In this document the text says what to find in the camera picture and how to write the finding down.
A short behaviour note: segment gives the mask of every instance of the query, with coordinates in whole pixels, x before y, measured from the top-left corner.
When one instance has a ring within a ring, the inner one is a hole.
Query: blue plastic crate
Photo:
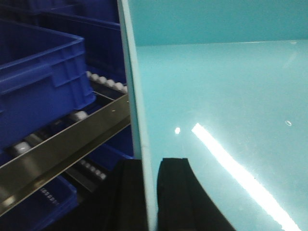
[[[42,10],[53,9],[68,4],[76,4],[82,0],[0,0],[0,7],[8,7],[14,11],[38,14]]]
[[[6,7],[1,4],[0,4],[0,18],[20,23],[27,23],[35,26],[39,25],[38,14],[28,13],[23,10],[15,10],[12,7]]]
[[[112,170],[122,159],[133,159],[131,127],[127,127],[105,144],[101,145],[87,157],[102,167]]]
[[[59,176],[0,218],[0,230],[39,231],[78,205],[77,191]]]
[[[42,26],[85,38],[88,69],[126,82],[120,24],[115,0],[69,5],[43,13]]]
[[[39,14],[85,0],[0,0],[0,18],[39,26]]]
[[[95,100],[83,38],[0,20],[0,149]]]
[[[12,160],[12,156],[8,155],[6,152],[0,150],[0,166]]]

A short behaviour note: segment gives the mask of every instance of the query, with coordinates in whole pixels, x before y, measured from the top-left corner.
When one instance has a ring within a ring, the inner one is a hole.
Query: turquoise panel
[[[121,3],[150,230],[164,157],[236,230],[308,230],[308,2]]]

